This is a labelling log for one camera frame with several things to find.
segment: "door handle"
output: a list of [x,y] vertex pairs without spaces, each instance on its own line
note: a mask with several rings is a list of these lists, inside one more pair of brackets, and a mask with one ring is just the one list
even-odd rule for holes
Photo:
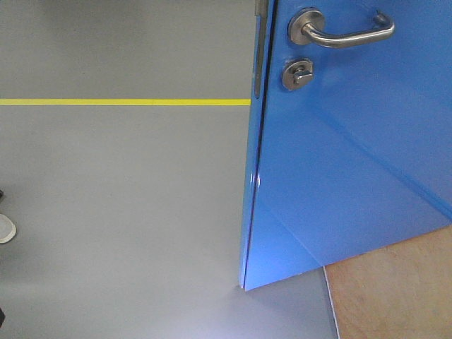
[[377,11],[374,16],[377,28],[349,34],[329,34],[323,32],[325,17],[317,8],[305,8],[292,18],[288,28],[290,40],[295,44],[318,44],[329,48],[346,48],[359,44],[369,44],[385,40],[394,34],[393,19]]

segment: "shoe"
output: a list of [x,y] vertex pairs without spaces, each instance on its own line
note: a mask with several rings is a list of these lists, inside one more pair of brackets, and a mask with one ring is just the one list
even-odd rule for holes
[[[3,198],[3,192],[0,190],[0,199]],[[0,214],[0,244],[11,241],[16,235],[17,229],[6,215]]]

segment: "yellow line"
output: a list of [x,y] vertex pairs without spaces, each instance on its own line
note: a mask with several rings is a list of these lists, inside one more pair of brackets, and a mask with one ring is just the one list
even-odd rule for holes
[[249,106],[250,99],[0,99],[0,106]]

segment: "wooden panel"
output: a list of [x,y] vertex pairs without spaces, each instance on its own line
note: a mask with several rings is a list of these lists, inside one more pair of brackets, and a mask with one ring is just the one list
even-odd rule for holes
[[452,338],[452,226],[326,274],[341,339]]

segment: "blue door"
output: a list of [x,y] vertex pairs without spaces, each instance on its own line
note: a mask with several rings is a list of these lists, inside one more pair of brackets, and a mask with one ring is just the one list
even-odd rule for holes
[[451,224],[452,0],[257,12],[242,287]]

